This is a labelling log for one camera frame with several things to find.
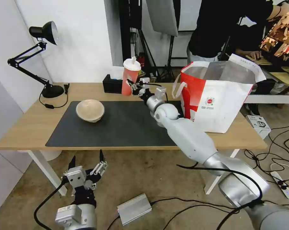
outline concrete floor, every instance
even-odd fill
[[[260,105],[260,112],[267,120],[270,127],[287,126],[289,121],[289,105],[278,109],[272,105]],[[280,131],[274,130],[272,137]],[[289,134],[277,139],[282,143]],[[287,153],[276,147],[272,153],[288,157]],[[94,167],[99,160],[98,151],[63,151],[50,165],[60,176],[67,170],[68,163],[77,156],[77,165],[83,165],[85,169]],[[210,195],[203,191],[207,172],[188,171],[181,169],[176,164],[193,165],[194,163],[185,157],[180,151],[104,151],[109,167],[98,183],[95,192],[98,203],[97,217],[98,229],[105,230],[117,216],[117,205],[141,194],[146,193],[150,201],[161,198],[178,196],[184,199],[196,199],[215,204],[229,205],[216,187]],[[247,159],[243,152],[238,157],[252,167],[254,163]],[[269,170],[270,158],[261,162],[264,169]],[[271,177],[259,172],[264,178]],[[283,179],[289,179],[289,169],[281,172]],[[35,208],[47,197],[54,187],[44,176],[37,165],[32,162],[26,173],[16,185],[10,196],[0,208],[0,229],[41,229],[33,219]],[[72,202],[70,196],[53,196],[38,212],[38,218],[52,229],[62,229],[54,222],[58,208],[69,205]],[[277,203],[289,203],[276,185],[271,184],[270,190],[264,195],[265,200]],[[164,201],[154,205],[153,210],[138,220],[122,227],[120,220],[111,229],[137,229],[137,230],[161,230],[168,220],[181,209],[194,205],[194,202]],[[216,229],[226,213],[208,208],[196,207],[178,215],[167,227],[171,229]],[[233,215],[222,229],[252,229],[251,222],[244,211]]]

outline beige bowl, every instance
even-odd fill
[[[103,117],[105,108],[101,102],[88,99],[77,105],[76,112],[78,117],[85,121],[97,122]]]

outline shopping bag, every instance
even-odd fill
[[[225,133],[253,85],[265,79],[258,65],[232,54],[228,61],[197,61],[184,67],[173,84],[172,97],[181,97],[184,117],[199,129]]]

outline white table leg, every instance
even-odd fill
[[[61,179],[56,175],[53,168],[46,161],[45,157],[39,150],[27,150],[28,154],[32,157],[38,167],[43,171],[46,177],[50,180],[50,182],[57,188],[61,184]],[[59,190],[61,195],[66,195],[67,188],[65,186],[61,187]]]
[[[238,152],[239,152],[239,149],[235,149],[230,155],[230,157],[235,157]],[[216,184],[219,182],[220,179],[221,179],[221,176],[211,175],[210,179],[208,180],[208,182],[205,184],[205,187],[204,187],[204,191],[206,195],[209,195],[211,193],[211,191],[213,190],[213,188],[216,186]]]

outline hand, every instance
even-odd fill
[[[261,51],[250,51],[248,55],[253,58],[254,60],[258,60],[262,57],[262,52]]]

